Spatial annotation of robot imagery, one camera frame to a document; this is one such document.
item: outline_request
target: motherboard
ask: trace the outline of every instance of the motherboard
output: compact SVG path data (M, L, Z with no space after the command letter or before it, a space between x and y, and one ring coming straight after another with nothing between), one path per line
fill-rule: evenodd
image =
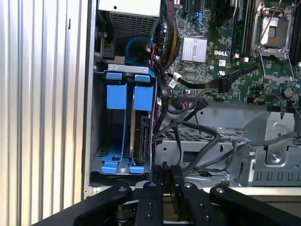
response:
M224 76L242 67L257 63L259 69L248 73L236 80L228 93L221 99L216 93L204 93L203 98L208 101L225 101L239 104L253 104L253 101L264 94L275 94L284 97L284 105L289 101L298 101L301 94L301 72L298 62L291 62L288 57L291 36L294 30L294 3L284 0L240 0L234 16L226 23L216 25L214 20L217 13L217 2L211 0L182 1L176 7L176 22L181 38L180 54L169 68L170 73L179 73L184 80L191 83L203 83ZM272 14L275 8L289 11L287 17L273 14L268 24L268 37L260 36L261 29L266 27L269 18L259 15L255 18L259 7L265 7ZM184 57L187 48L187 37L204 37L207 39L206 59L190 61ZM262 54L257 51L263 43ZM284 49L284 57L272 53L279 46ZM170 90L173 99L196 98L198 90L189 90L177 84ZM259 105L279 106L273 98L259 101Z

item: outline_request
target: cpu socket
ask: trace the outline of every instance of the cpu socket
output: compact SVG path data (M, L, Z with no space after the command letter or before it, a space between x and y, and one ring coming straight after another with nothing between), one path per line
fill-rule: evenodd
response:
M263 2L259 4L253 28L253 55L261 62L264 78L274 82L293 81L293 69L288 55L291 23L291 7L266 8ZM270 57L288 61L291 75L275 77L266 74L264 59Z

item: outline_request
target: dell logo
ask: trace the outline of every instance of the dell logo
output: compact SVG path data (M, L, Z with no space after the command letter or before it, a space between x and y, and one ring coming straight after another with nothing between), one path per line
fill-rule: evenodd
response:
M226 51L218 51L218 50L214 51L214 55L219 55L219 56L224 56L224 57L228 56Z

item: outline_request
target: metal frame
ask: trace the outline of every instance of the metal frame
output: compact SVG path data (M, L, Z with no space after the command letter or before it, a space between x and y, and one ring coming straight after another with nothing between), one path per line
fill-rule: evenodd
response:
M88 0L0 1L0 225L81 200Z

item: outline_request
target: screw hole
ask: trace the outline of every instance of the screw hole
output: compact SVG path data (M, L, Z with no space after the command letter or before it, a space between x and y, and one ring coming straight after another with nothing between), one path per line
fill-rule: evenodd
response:
M145 218L146 218L147 220L152 220L152 216L151 216L150 214L146 215Z

